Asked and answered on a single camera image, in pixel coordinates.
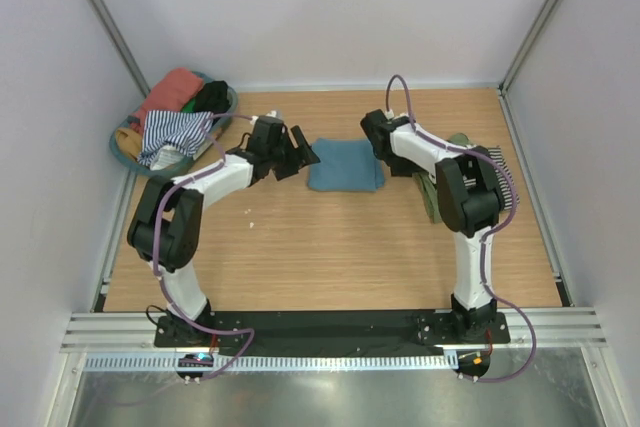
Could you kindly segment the light blue garment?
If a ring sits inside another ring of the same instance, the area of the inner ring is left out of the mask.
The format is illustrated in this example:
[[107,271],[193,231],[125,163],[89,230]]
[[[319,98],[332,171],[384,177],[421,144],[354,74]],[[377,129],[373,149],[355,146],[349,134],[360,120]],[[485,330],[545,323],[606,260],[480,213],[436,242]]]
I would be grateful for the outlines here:
[[385,184],[371,143],[319,138],[312,145],[319,163],[309,168],[307,186],[318,192],[376,192]]

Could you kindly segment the thin striped black tank top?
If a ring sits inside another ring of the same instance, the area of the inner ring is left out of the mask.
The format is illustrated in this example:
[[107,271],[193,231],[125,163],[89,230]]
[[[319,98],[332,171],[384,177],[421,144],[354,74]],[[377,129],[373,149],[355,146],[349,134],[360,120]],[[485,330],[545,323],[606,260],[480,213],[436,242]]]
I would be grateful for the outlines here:
[[489,157],[504,171],[496,170],[500,192],[504,201],[503,211],[509,211],[514,204],[520,202],[518,195],[513,195],[510,185],[515,185],[512,173],[507,165],[502,149],[499,146],[488,148]]

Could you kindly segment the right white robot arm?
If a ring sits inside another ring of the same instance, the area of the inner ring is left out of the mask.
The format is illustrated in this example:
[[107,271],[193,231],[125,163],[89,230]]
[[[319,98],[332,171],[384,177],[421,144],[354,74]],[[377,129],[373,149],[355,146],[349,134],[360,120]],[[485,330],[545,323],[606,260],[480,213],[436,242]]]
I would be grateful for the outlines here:
[[452,334],[472,343],[487,329],[482,313],[495,312],[491,287],[494,234],[505,206],[498,177],[504,173],[481,147],[455,145],[435,137],[408,115],[367,113],[360,125],[374,155],[394,176],[426,173],[435,182],[438,210],[453,233],[456,283],[451,296]]

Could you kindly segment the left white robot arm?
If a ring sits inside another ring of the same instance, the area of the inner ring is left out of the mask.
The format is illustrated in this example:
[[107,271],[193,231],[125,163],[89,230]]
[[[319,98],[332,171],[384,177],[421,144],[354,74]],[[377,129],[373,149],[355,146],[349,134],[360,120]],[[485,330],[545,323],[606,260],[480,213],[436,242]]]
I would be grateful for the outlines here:
[[171,179],[150,178],[127,232],[128,244],[159,282],[168,310],[180,319],[178,336],[192,347],[204,345],[214,327],[194,266],[203,213],[269,174],[280,181],[320,162],[300,127],[289,128],[273,114],[255,116],[251,125],[218,161]]

